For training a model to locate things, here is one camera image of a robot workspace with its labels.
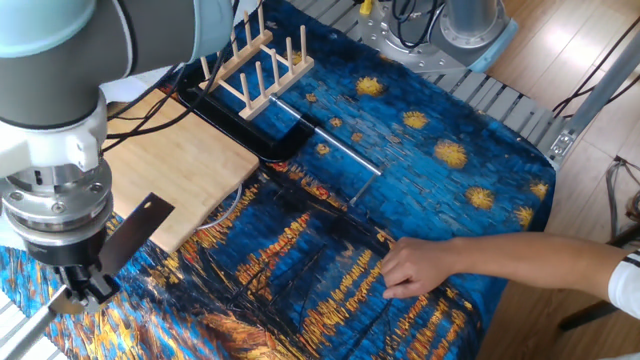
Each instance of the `white sleeve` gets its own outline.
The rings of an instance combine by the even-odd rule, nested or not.
[[[640,250],[618,264],[609,280],[609,300],[620,310],[640,319]]]

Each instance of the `metal clamp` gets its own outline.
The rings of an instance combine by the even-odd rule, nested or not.
[[[551,145],[551,149],[549,150],[547,155],[551,160],[560,164],[562,163],[562,160],[564,160],[564,157],[569,153],[569,150],[571,149],[571,146],[573,146],[575,141],[575,134],[572,135],[568,130],[564,130],[560,133],[560,135],[558,135],[558,138],[553,143],[553,145]]]

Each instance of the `metal rod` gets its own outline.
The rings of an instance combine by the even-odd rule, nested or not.
[[[580,106],[565,129],[572,135],[580,134],[587,128],[591,120],[602,110],[616,90],[627,80],[640,64],[640,33],[620,54],[602,80],[596,85],[589,97]]]
[[[366,184],[364,184],[364,186],[362,187],[362,189],[360,189],[360,191],[358,191],[358,193],[356,194],[356,196],[353,197],[353,199],[351,199],[351,201],[349,201],[349,205],[353,206],[355,205],[356,201],[358,201],[358,199],[360,199],[360,197],[362,197],[362,194],[364,194],[364,192],[369,188],[369,186],[371,186],[371,184],[373,184],[373,181],[378,177],[378,175],[373,174],[371,176],[371,178],[369,179],[369,181],[367,181]]]
[[[329,141],[333,145],[335,145],[335,146],[339,147],[340,149],[342,149],[342,151],[344,151],[347,154],[349,154],[349,156],[351,156],[355,161],[357,161],[360,164],[362,164],[364,167],[369,169],[372,173],[374,173],[374,174],[376,174],[378,176],[382,175],[382,171],[380,171],[380,169],[378,169],[373,163],[371,163],[371,161],[369,161],[369,160],[363,158],[362,156],[356,154],[350,147],[348,147],[346,144],[344,144],[342,141],[340,141],[339,139],[337,139],[336,137],[334,137],[330,133],[326,132],[323,128],[318,126],[318,127],[316,127],[315,130],[316,130],[316,134],[322,136],[323,138],[325,138],[327,141]]]
[[[282,108],[283,110],[291,114],[296,119],[302,119],[302,114],[300,114],[296,109],[292,108],[289,104],[285,103],[284,101],[280,100],[274,95],[271,95],[269,98],[271,99],[271,101],[275,102],[280,108]],[[322,136],[333,145],[340,148],[342,151],[346,152],[351,158],[353,158],[355,161],[362,164],[364,167],[369,169],[372,173],[376,174],[377,176],[382,175],[382,171],[378,169],[378,167],[376,167],[375,164],[373,164],[371,161],[360,156],[351,147],[349,147],[348,145],[340,141],[340,139],[328,133],[323,128],[317,126],[315,128],[315,132],[316,134]]]

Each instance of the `human arm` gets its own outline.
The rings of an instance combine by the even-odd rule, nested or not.
[[[580,290],[609,300],[609,280],[628,252],[546,233],[444,242],[402,239],[382,262],[385,298],[427,293],[449,276],[474,273],[530,286]]]

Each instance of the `human hand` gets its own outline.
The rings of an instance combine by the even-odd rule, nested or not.
[[[455,240],[444,242],[403,238],[382,260],[385,299],[404,299],[430,292],[458,273]]]

